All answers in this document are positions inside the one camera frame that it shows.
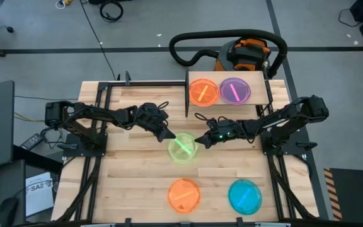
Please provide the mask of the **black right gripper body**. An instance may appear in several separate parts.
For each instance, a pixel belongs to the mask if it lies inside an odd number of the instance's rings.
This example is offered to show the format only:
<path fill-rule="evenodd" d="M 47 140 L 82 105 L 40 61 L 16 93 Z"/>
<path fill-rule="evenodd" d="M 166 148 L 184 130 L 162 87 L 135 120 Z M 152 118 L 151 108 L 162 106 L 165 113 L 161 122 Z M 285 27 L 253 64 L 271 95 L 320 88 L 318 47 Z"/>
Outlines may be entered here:
<path fill-rule="evenodd" d="M 209 136 L 211 144 L 248 138 L 243 126 L 231 119 L 223 118 L 222 120 L 216 120 L 212 118 L 207 121 L 207 125 L 209 126 L 209 130 L 206 134 Z"/>

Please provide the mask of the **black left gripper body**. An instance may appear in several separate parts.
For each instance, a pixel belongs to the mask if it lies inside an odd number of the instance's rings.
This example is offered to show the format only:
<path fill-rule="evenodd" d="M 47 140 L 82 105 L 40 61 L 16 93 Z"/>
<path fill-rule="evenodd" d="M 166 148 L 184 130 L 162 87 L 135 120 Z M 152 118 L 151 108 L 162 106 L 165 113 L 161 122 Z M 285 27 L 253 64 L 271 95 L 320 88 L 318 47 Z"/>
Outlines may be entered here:
<path fill-rule="evenodd" d="M 135 124 L 149 132 L 167 130 L 168 114 L 155 103 L 144 103 L 136 112 Z"/>

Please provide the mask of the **green translucent plastic plate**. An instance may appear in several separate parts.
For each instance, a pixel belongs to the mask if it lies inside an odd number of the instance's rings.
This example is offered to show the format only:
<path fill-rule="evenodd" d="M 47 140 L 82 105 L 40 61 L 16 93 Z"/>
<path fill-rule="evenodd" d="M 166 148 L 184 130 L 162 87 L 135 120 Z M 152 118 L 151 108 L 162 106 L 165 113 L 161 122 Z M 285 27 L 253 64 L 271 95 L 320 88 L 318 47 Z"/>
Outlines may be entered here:
<path fill-rule="evenodd" d="M 189 163 L 198 153 L 199 145 L 195 142 L 195 136 L 189 132 L 179 132 L 168 145 L 170 158 L 175 163 Z"/>

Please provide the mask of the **orange translucent plastic plate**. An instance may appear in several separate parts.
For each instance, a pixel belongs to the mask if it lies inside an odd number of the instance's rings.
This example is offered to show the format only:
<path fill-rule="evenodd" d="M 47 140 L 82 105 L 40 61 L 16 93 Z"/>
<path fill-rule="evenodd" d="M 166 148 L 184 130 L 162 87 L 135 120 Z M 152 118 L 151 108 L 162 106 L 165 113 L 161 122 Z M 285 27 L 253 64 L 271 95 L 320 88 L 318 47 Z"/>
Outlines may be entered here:
<path fill-rule="evenodd" d="M 181 178 L 169 186 L 166 198 L 174 211 L 187 214 L 198 208 L 202 196 L 200 187 L 194 181 Z"/>
<path fill-rule="evenodd" d="M 210 79 L 199 78 L 189 85 L 190 101 L 200 107 L 209 107 L 219 99 L 219 88 Z"/>

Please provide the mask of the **wooden shelf with black supports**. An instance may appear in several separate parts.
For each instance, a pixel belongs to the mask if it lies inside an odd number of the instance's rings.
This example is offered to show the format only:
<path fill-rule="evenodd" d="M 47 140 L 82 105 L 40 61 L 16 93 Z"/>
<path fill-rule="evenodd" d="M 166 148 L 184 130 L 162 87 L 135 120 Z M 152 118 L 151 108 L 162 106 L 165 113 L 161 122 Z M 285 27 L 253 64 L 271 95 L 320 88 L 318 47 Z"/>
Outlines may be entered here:
<path fill-rule="evenodd" d="M 268 79 L 260 71 L 191 71 L 185 73 L 185 115 L 189 113 L 189 85 L 199 78 L 210 79 L 219 88 L 213 105 L 266 105 L 271 102 Z"/>

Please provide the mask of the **orange and black vacuum cleaner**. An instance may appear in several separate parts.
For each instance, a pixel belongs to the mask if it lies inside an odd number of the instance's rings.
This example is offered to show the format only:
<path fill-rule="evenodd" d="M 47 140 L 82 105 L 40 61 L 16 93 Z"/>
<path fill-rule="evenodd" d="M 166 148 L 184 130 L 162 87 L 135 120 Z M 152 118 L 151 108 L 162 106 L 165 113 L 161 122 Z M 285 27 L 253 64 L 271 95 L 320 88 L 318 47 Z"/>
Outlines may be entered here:
<path fill-rule="evenodd" d="M 223 45 L 216 58 L 215 71 L 260 71 L 271 50 L 257 38 L 239 38 Z"/>

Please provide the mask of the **black power adapter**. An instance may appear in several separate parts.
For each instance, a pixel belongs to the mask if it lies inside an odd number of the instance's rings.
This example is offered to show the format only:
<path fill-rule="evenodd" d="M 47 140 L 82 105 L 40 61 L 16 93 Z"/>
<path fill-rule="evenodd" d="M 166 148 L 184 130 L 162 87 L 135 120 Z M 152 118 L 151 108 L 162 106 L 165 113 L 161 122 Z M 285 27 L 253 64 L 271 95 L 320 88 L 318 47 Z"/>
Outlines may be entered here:
<path fill-rule="evenodd" d="M 39 133 L 36 133 L 36 134 L 32 135 L 32 137 L 28 138 L 25 142 L 23 142 L 20 145 L 20 147 L 27 151 L 31 151 L 34 147 L 39 145 L 42 141 L 43 141 L 43 137 Z"/>

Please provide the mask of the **black desk bar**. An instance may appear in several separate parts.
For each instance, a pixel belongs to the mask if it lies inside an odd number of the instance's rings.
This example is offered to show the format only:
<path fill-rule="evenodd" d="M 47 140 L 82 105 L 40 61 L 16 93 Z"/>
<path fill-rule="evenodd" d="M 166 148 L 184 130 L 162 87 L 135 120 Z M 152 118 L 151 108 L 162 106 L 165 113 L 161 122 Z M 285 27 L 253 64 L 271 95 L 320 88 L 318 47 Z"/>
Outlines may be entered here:
<path fill-rule="evenodd" d="M 46 172 L 61 174 L 63 164 L 48 157 L 36 154 L 22 147 L 13 146 L 13 159 L 24 160 L 27 165 L 45 170 Z"/>

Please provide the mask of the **white paper sheet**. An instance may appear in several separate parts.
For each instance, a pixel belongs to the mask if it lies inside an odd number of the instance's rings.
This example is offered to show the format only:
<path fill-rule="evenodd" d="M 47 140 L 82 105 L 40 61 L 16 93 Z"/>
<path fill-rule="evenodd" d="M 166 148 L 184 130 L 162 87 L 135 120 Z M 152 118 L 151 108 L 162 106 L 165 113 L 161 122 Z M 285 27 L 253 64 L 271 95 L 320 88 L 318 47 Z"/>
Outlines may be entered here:
<path fill-rule="evenodd" d="M 26 179 L 26 217 L 54 206 L 53 185 L 50 173 Z"/>

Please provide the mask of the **black mat with hazard stripes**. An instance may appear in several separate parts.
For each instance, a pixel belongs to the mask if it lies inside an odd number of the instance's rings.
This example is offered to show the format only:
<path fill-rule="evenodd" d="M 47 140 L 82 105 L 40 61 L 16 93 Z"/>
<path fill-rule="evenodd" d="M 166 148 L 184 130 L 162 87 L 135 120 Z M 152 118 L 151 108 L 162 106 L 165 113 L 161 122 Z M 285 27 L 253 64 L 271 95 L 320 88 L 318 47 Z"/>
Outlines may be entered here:
<path fill-rule="evenodd" d="M 323 170 L 335 221 L 363 223 L 363 170 Z"/>

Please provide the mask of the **black computer mouse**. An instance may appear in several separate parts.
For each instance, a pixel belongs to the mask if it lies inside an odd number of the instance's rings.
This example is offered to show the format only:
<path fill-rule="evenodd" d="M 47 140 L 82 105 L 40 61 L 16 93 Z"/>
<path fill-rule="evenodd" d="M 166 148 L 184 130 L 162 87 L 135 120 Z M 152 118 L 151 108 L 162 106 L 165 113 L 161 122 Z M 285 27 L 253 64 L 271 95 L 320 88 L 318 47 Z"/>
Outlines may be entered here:
<path fill-rule="evenodd" d="M 18 199 L 9 197 L 0 205 L 0 227 L 12 227 L 18 207 Z"/>

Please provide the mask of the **black aluminium table frame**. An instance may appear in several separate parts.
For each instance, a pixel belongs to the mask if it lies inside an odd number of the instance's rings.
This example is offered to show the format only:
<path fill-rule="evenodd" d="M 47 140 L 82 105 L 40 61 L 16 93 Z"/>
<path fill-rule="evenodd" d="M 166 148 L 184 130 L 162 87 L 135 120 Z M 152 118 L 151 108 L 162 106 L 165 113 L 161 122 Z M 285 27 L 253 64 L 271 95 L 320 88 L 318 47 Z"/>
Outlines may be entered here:
<path fill-rule="evenodd" d="M 267 82 L 274 109 L 289 102 L 285 82 Z M 133 81 L 129 86 L 115 83 L 111 92 L 103 92 L 101 106 L 110 109 L 141 105 L 146 102 L 168 102 L 166 112 L 170 130 L 177 134 L 189 132 L 201 136 L 208 127 L 196 118 L 224 116 L 228 119 L 254 119 L 256 105 L 190 105 L 185 115 L 185 84 L 183 81 Z M 189 163 L 175 163 L 167 145 L 148 131 L 135 127 L 129 131 L 108 125 L 107 151 L 101 160 L 92 220 L 96 223 L 231 222 L 239 214 L 228 201 L 228 190 L 233 182 L 247 179 L 262 193 L 262 206 L 244 221 L 275 221 L 278 218 L 271 174 L 267 157 L 259 140 L 250 144 L 237 139 L 219 143 L 210 149 L 199 145 L 198 153 Z M 201 191 L 201 202 L 193 212 L 183 214 L 168 204 L 169 186 L 176 180 L 194 181 Z"/>

